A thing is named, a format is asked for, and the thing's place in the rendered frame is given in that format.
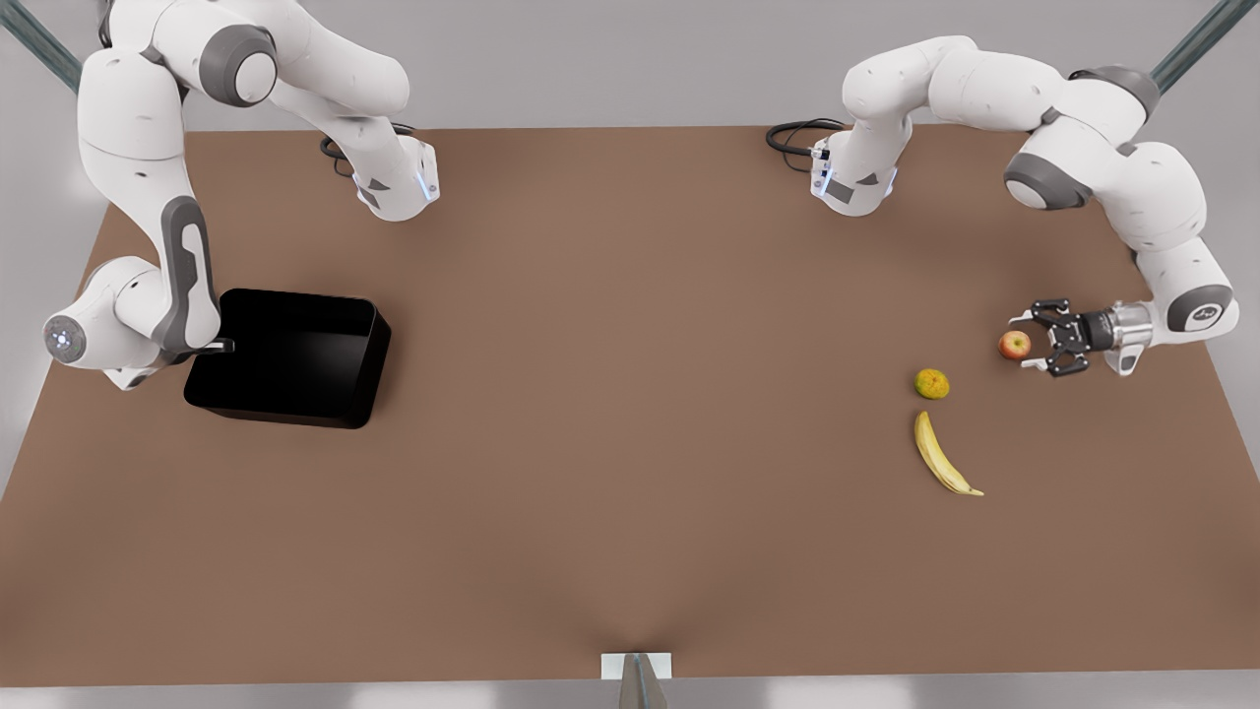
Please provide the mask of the black storage box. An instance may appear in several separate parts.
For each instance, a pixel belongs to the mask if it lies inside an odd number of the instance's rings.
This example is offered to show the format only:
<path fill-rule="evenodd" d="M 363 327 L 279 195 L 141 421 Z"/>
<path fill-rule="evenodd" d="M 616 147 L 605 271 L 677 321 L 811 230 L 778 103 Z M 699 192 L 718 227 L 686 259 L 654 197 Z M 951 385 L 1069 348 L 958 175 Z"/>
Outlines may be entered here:
<path fill-rule="evenodd" d="M 183 395 L 238 421 L 360 429 L 391 348 L 391 322 L 365 298 L 262 288 L 220 295 L 228 353 L 198 354 Z"/>

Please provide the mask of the yellow banana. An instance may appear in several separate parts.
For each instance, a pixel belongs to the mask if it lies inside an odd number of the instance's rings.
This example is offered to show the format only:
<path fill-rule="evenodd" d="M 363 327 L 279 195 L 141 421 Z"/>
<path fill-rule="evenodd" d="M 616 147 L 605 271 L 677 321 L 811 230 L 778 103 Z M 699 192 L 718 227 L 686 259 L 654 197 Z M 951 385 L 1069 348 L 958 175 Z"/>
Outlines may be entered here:
<path fill-rule="evenodd" d="M 940 484 L 944 484 L 946 489 L 963 495 L 984 495 L 980 489 L 973 489 L 949 461 L 939 445 L 927 411 L 919 412 L 916 419 L 914 419 L 914 440 L 916 440 L 919 455 L 924 458 L 932 476 Z"/>

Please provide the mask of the silver frame post with foot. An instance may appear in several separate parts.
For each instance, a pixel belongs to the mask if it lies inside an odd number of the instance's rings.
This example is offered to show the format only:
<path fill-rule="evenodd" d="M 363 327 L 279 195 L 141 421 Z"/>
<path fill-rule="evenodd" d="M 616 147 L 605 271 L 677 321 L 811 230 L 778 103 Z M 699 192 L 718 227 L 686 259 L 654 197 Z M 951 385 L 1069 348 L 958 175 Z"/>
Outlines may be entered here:
<path fill-rule="evenodd" d="M 662 680 L 673 678 L 673 655 L 602 654 L 601 678 L 617 680 L 617 709 L 669 709 Z"/>

